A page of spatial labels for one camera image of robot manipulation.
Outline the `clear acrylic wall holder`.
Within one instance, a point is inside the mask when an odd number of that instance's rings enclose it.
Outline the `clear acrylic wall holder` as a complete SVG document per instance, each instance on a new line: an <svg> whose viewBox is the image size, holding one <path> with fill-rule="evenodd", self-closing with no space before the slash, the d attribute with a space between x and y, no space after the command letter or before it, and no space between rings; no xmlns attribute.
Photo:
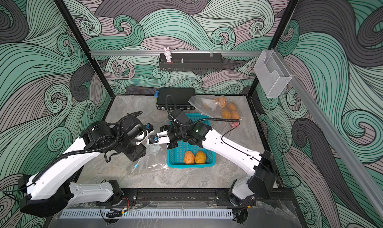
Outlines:
<svg viewBox="0 0 383 228"><path fill-rule="evenodd" d="M273 49L261 52L254 72L269 98L279 97L292 79L283 56Z"/></svg>

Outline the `teal plastic basket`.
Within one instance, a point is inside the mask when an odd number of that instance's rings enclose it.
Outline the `teal plastic basket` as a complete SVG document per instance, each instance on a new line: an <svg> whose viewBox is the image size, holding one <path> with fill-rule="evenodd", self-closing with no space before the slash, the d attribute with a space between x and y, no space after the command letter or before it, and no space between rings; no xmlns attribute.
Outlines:
<svg viewBox="0 0 383 228"><path fill-rule="evenodd" d="M204 164L186 164L184 162L185 153L187 151L197 155L198 151L202 151L206 155L206 161ZM205 148L200 148L197 145L190 145L187 142L179 141L176 148L167 150L167 165L170 168L178 169L193 169L193 168L205 168L212 167L216 163L215 153Z"/></svg>

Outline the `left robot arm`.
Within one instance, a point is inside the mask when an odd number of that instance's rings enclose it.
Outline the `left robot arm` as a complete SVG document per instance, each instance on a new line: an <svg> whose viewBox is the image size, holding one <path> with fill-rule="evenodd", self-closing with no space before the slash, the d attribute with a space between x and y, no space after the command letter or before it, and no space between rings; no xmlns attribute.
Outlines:
<svg viewBox="0 0 383 228"><path fill-rule="evenodd" d="M84 129L74 143L60 156L35 175L22 176L19 191L25 196L20 200L21 213L46 218L71 205L97 202L102 206L121 203L124 193L116 180L100 184L80 185L69 179L86 163L107 153L124 154L130 161L146 155L144 140L153 132L150 123L143 124L134 112L118 122L98 121Z"/></svg>

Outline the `pink small toy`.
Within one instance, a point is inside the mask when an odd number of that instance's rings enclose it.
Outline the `pink small toy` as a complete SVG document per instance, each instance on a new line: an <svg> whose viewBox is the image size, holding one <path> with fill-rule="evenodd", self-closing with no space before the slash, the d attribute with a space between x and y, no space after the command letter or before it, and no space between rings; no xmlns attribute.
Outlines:
<svg viewBox="0 0 383 228"><path fill-rule="evenodd" d="M238 126L239 126L239 123L237 123L237 122L234 122L234 123L232 123L232 124L230 125L231 128L236 128L236 127L238 127Z"/></svg>

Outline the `black wall shelf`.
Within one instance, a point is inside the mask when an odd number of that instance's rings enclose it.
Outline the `black wall shelf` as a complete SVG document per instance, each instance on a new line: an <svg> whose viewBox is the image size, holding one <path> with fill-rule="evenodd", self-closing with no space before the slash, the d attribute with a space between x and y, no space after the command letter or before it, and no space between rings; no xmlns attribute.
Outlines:
<svg viewBox="0 0 383 228"><path fill-rule="evenodd" d="M208 72L221 71L221 53L172 53L168 63L164 53L160 54L159 67L165 72Z"/></svg>

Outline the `clear blue-zipper bag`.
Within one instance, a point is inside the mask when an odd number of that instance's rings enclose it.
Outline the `clear blue-zipper bag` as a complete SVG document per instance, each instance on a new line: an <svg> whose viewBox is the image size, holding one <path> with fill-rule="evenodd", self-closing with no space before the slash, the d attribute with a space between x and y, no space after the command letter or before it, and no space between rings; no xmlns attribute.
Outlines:
<svg viewBox="0 0 383 228"><path fill-rule="evenodd" d="M147 154L134 165L131 174L148 174L167 171L167 151L160 145L149 145Z"/></svg>
<svg viewBox="0 0 383 228"><path fill-rule="evenodd" d="M242 113L238 105L224 95L194 95L189 103L211 118L242 119Z"/></svg>

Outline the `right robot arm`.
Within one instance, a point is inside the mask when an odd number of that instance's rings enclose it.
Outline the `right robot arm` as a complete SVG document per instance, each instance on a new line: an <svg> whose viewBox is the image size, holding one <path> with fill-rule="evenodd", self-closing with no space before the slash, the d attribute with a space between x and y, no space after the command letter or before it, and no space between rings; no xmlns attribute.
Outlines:
<svg viewBox="0 0 383 228"><path fill-rule="evenodd" d="M233 182L232 196L241 201L247 198L271 198L277 179L273 169L274 156L271 152L260 153L245 148L205 124L205 118L192 121L181 109L176 107L170 110L168 101L171 99L173 97L170 94L165 98L165 110L170 125L161 127L161 133L158 135L160 144L165 144L171 150L177 148L179 141L183 141L213 151L240 167L248 175Z"/></svg>

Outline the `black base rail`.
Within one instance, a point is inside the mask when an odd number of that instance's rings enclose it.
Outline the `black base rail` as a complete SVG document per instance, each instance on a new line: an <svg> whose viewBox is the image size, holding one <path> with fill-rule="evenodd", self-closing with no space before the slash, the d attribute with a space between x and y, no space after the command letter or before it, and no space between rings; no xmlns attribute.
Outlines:
<svg viewBox="0 0 383 228"><path fill-rule="evenodd" d="M100 202L102 205L111 206L119 203L135 205L144 202L214 201L219 206L232 204L241 206L254 199L255 195L253 194L241 199L228 188L120 188L110 195L108 190L104 191L97 186L95 191L80 192L69 204Z"/></svg>

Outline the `white pink bunny figurine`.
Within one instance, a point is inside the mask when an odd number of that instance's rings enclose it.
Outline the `white pink bunny figurine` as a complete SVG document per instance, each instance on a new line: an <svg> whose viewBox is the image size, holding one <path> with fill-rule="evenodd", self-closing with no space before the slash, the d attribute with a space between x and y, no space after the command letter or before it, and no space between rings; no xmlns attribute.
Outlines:
<svg viewBox="0 0 383 228"><path fill-rule="evenodd" d="M173 63L172 62L172 52L170 51L169 47L164 47L164 56L166 59L166 63Z"/></svg>

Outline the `black aluminium case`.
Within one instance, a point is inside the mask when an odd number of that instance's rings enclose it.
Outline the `black aluminium case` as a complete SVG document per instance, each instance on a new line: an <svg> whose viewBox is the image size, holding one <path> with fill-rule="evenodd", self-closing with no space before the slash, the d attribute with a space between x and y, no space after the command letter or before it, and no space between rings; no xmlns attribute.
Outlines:
<svg viewBox="0 0 383 228"><path fill-rule="evenodd" d="M195 108L189 103L189 99L195 95L194 88L160 88L156 102L157 110L166 110L165 102L167 95L171 95L173 97L173 99L170 98L168 100L169 109L173 110L174 103L176 103L177 108L181 110L195 110Z"/></svg>

